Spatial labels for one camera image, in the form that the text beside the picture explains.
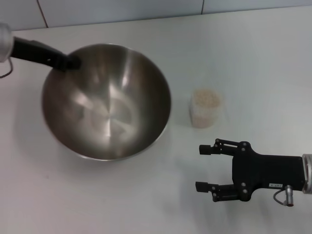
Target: table surface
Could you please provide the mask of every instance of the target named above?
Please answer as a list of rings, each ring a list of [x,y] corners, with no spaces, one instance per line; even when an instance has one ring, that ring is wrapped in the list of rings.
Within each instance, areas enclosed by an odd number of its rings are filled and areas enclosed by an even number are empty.
[[[294,7],[15,32],[65,53],[94,43],[140,51],[163,71],[173,107],[147,151],[118,162],[85,160],[44,124],[49,67],[13,59],[13,74],[0,80],[0,232],[311,233],[312,196],[296,191],[288,208],[273,201],[274,190],[217,203],[195,190],[196,181],[232,183],[231,157],[199,155],[198,146],[216,138],[247,140],[261,154],[312,153],[311,21],[312,7]],[[208,129],[191,127],[196,87],[223,95]]]

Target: wall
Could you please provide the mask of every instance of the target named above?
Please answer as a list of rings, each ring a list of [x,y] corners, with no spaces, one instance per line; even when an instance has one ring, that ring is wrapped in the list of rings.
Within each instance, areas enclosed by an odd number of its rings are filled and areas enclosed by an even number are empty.
[[[0,0],[0,21],[21,30],[301,5],[312,0]]]
[[[204,0],[203,14],[312,5],[312,0]]]
[[[0,21],[13,30],[45,27],[36,0],[0,0]]]

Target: robot arm end effector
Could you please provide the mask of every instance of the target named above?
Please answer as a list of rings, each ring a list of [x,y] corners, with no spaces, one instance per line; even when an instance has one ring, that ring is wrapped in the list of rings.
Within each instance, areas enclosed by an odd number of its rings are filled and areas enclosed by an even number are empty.
[[[312,194],[312,155],[272,156],[253,151],[249,142],[216,139],[213,146],[200,145],[201,155],[224,154],[233,156],[231,185],[196,182],[196,190],[211,192],[213,201],[249,201],[256,189],[279,189],[274,200],[293,206],[293,190]],[[285,191],[286,200],[280,202],[276,195]]]
[[[9,25],[0,22],[0,62],[8,60],[11,67],[10,71],[0,78],[13,71],[10,57],[41,63],[63,72],[77,70],[81,66],[81,60],[77,56],[66,55],[38,41],[14,37]]]

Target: stainless steel bowl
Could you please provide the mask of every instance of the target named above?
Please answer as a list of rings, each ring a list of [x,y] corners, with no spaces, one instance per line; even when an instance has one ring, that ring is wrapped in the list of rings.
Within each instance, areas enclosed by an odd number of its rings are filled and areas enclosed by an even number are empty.
[[[45,121],[79,155],[116,160],[155,142],[170,115],[164,75],[139,52],[113,44],[83,47],[79,70],[53,69],[42,93]]]

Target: cable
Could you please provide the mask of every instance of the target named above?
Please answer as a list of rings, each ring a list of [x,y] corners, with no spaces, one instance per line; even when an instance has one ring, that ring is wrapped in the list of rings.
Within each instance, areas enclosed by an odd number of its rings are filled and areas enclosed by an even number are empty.
[[[281,202],[281,201],[277,200],[276,195],[278,195],[280,192],[282,192],[282,191],[284,191],[284,190],[285,190],[285,189],[281,189],[281,190],[277,191],[277,192],[273,195],[274,201],[276,201],[278,204],[281,204],[282,206],[285,206],[285,205],[286,205],[285,202]]]
[[[7,74],[5,74],[5,75],[0,76],[0,79],[4,78],[4,77],[7,77],[8,75],[10,75],[13,72],[13,64],[12,64],[11,58],[9,58],[8,60],[9,60],[9,63],[10,63],[10,71]]]

